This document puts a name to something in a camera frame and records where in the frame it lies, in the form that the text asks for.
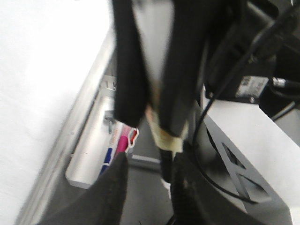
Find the white panel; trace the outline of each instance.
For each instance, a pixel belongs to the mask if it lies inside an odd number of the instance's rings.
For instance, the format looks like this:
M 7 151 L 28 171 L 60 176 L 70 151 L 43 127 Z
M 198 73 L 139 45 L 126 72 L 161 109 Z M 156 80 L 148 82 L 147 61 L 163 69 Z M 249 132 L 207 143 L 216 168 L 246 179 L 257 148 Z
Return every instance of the white panel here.
M 0 1 L 0 224 L 14 223 L 110 27 L 106 0 Z
M 272 199 L 256 205 L 245 203 L 247 212 L 269 224 L 291 224 L 293 219 L 298 225 L 299 146 L 258 105 L 217 100 L 208 111 L 205 125 L 217 148 L 222 148 L 217 141 L 224 142 L 246 167 L 251 180 L 257 179 Z

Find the gray floor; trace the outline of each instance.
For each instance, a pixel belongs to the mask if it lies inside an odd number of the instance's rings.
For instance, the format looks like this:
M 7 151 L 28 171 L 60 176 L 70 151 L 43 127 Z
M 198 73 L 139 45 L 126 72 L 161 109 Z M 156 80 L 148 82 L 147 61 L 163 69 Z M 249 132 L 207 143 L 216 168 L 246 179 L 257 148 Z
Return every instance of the gray floor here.
M 149 126 L 143 121 L 134 154 L 158 158 Z M 161 183 L 160 174 L 131 166 L 128 175 L 127 198 L 121 225 L 164 225 L 173 214 L 167 190 Z M 63 176 L 45 214 L 49 216 L 74 201 L 85 189 L 70 186 Z

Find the wire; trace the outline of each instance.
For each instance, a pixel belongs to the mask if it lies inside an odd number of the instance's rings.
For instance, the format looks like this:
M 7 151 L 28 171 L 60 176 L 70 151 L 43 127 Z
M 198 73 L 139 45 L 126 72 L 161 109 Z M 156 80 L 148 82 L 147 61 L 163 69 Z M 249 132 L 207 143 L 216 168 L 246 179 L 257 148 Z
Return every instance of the wire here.
M 287 98 L 287 99 L 293 99 L 293 100 L 298 100 L 300 99 L 300 95 L 289 95 L 289 94 L 284 94 L 278 90 L 275 90 L 274 86 L 272 84 L 269 85 L 270 90 L 273 92 L 273 94 L 277 95 L 278 97 L 281 98 Z
M 298 89 L 298 90 L 300 90 L 300 82 L 285 80 L 285 86 L 288 89 Z
M 199 121 L 196 125 L 195 132 L 194 132 L 194 135 L 193 135 L 194 154 L 195 154 L 195 158 L 197 159 L 196 161 L 197 161 L 197 164 L 198 164 L 199 171 L 201 172 L 203 177 L 209 183 L 211 183 L 215 188 L 219 189 L 220 191 L 222 191 L 222 192 L 224 192 L 224 193 L 226 193 L 226 194 L 228 194 L 228 195 L 230 195 L 234 198 L 240 199 L 244 202 L 248 202 L 250 204 L 256 204 L 257 202 L 249 200 L 249 199 L 244 198 L 244 197 L 241 197 L 239 195 L 236 195 L 236 194 L 226 190 L 225 188 L 219 186 L 204 171 L 204 169 L 202 168 L 200 162 L 198 161 L 198 157 L 196 155 L 196 149 L 198 147 L 197 137 L 198 137 L 198 134 L 199 134 L 201 124 L 203 123 L 204 118 L 205 118 L 207 112 L 209 111 L 210 107 L 212 106 L 213 102 L 220 96 L 220 94 L 227 87 L 227 85 L 230 83 L 230 81 L 243 68 L 243 66 L 248 62 L 248 59 L 250 59 L 251 56 L 253 56 L 253 53 L 261 46 L 261 44 L 263 44 L 264 41 L 266 41 L 270 37 L 270 35 L 273 34 L 280 27 L 281 23 L 290 14 L 292 14 L 296 9 L 298 9 L 299 6 L 300 6 L 300 1 L 297 1 L 296 3 L 294 3 L 294 5 L 292 7 L 288 8 L 282 15 L 280 15 L 275 23 L 270 24 L 270 26 L 265 28 L 259 35 L 256 36 L 257 38 L 255 38 L 255 40 L 253 41 L 253 44 L 251 45 L 250 49 L 241 57 L 241 59 L 236 63 L 236 65 L 230 70 L 230 72 L 225 77 L 224 81 L 220 84 L 217 91 L 213 94 L 212 98 L 210 99 L 210 101 L 206 105 L 204 111 L 202 112 L 202 114 L 199 118 Z

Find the blue marker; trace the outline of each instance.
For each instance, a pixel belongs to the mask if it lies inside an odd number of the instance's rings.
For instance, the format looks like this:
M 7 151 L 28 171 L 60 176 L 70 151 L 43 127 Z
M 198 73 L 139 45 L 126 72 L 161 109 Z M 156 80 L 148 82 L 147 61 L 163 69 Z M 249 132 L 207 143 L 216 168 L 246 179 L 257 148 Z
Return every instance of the blue marker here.
M 100 174 L 102 174 L 105 171 L 105 169 L 108 168 L 109 165 L 111 164 L 113 157 L 116 153 L 116 149 L 118 147 L 118 143 L 119 143 L 119 139 L 121 137 L 122 130 L 123 130 L 123 123 L 117 121 L 114 124 L 112 137 L 109 141 L 109 146 L 107 149 L 107 153 L 106 153 Z

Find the pink marker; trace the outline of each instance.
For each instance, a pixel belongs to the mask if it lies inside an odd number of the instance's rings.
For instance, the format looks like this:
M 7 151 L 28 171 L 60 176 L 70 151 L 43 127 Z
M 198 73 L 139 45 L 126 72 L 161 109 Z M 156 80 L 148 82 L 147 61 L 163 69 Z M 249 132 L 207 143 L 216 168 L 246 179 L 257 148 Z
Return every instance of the pink marker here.
M 120 140 L 118 143 L 118 147 L 116 150 L 116 154 L 114 155 L 115 157 L 117 156 L 117 154 L 119 152 L 125 152 L 127 150 L 128 142 L 129 142 L 128 135 L 129 135 L 129 132 L 131 131 L 131 129 L 132 128 L 130 126 L 124 125 L 122 134 L 121 134 L 121 137 L 120 137 Z

